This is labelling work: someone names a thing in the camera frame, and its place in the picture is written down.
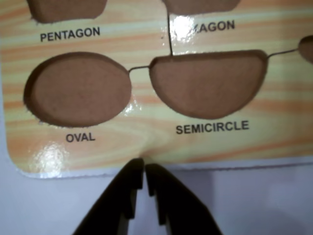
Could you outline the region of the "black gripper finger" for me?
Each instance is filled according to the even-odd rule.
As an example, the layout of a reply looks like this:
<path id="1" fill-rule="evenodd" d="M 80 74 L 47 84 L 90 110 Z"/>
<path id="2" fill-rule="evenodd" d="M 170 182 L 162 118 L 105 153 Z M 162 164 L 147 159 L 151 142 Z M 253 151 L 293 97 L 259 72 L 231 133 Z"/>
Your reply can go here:
<path id="1" fill-rule="evenodd" d="M 81 221 L 75 235 L 126 235 L 135 217 L 137 191 L 143 186 L 144 161 L 130 160 Z"/>
<path id="2" fill-rule="evenodd" d="M 170 171 L 145 165 L 149 195 L 154 196 L 159 225 L 169 235 L 222 235 L 208 207 Z"/>

